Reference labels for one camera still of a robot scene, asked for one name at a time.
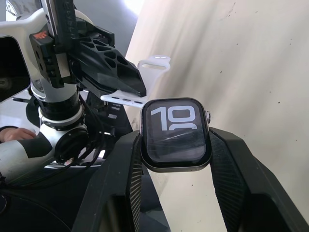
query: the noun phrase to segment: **white backdrop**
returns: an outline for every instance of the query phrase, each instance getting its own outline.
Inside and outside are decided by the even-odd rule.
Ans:
[[[154,97],[202,102],[211,126],[243,138],[307,222],[308,12],[307,0],[148,0],[126,57],[170,56]],[[210,168],[152,177],[172,232],[225,230]]]

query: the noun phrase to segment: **black cable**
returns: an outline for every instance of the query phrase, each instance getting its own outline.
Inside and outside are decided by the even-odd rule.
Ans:
[[[91,143],[90,147],[78,159],[76,159],[75,161],[73,161],[69,165],[67,165],[67,166],[65,166],[65,167],[63,167],[63,168],[53,172],[52,174],[50,174],[48,176],[41,177],[39,179],[36,179],[36,180],[31,181],[29,183],[26,183],[25,185],[22,185],[22,186],[14,186],[14,185],[8,185],[8,184],[3,183],[3,185],[5,187],[7,187],[9,189],[26,189],[26,190],[49,188],[51,186],[58,185],[60,183],[63,183],[65,181],[68,181],[68,180],[76,177],[77,175],[83,173],[84,171],[86,171],[88,168],[90,168],[94,164],[94,162],[97,160],[97,158],[98,158],[98,156],[100,154],[100,151],[101,151],[101,149],[102,149],[102,147],[104,145],[104,128],[103,128],[103,125],[100,122],[100,119],[98,118],[98,116],[92,112],[92,110],[86,104],[86,102],[84,101],[84,99],[82,98],[81,95],[79,96],[79,99],[80,99],[81,104],[84,106],[86,113],[88,113],[93,118],[93,120],[95,121],[96,125],[99,127],[99,130],[96,130],[95,139]],[[92,152],[92,150],[96,147],[96,145],[97,145],[96,143],[98,143],[98,142],[100,142],[99,143],[99,147],[95,151],[93,160],[88,165],[86,165],[78,174],[76,174],[74,176],[71,176],[71,177],[68,177],[68,178],[66,178],[64,180],[61,180],[60,182],[52,183],[50,185],[46,185],[46,186],[33,186],[35,184],[38,184],[38,183],[40,183],[42,181],[50,179],[50,178],[54,177],[55,175],[58,175],[58,174],[64,172],[65,170],[67,170],[72,165],[74,165],[77,162],[81,161],[82,159],[86,158]]]
[[[61,222],[62,225],[64,225],[65,228],[68,229],[68,231],[71,231],[70,227],[64,222],[64,220],[62,220],[58,215],[57,213],[51,208],[49,207],[48,205],[42,203],[42,202],[39,202],[37,201],[36,199],[32,199],[22,193],[16,193],[14,191],[11,191],[11,190],[8,190],[8,189],[0,189],[0,192],[4,195],[8,195],[8,196],[13,196],[13,197],[17,197],[19,199],[22,199],[24,201],[27,201],[27,202],[30,202],[30,203],[33,203],[37,206],[39,206],[40,208],[46,210],[48,213],[50,213],[51,215],[53,215],[59,222]]]

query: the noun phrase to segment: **watch screen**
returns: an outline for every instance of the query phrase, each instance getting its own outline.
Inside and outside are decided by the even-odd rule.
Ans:
[[[156,162],[198,162],[206,152],[204,109],[194,99],[155,100],[142,111],[148,156]]]

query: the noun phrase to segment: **person's hand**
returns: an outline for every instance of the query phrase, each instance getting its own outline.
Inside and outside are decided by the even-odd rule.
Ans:
[[[0,131],[0,141],[2,143],[11,140],[33,139],[35,133],[25,128],[5,128]]]

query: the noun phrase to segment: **watch face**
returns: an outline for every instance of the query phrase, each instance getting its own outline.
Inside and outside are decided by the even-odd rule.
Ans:
[[[141,124],[142,155],[148,165],[190,168],[209,160],[208,126],[205,110],[198,101],[150,101],[142,109]]]

